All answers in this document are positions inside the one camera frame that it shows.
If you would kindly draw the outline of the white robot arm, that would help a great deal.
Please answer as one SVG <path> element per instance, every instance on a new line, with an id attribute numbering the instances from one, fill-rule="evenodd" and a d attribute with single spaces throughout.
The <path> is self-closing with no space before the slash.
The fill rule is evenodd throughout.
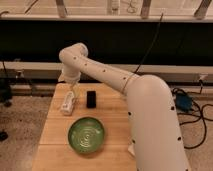
<path id="1" fill-rule="evenodd" d="M 75 82 L 85 73 L 126 96 L 137 171 L 191 171 L 174 99 L 163 79 L 91 60 L 82 43 L 62 49 L 59 59 L 67 80 Z"/>

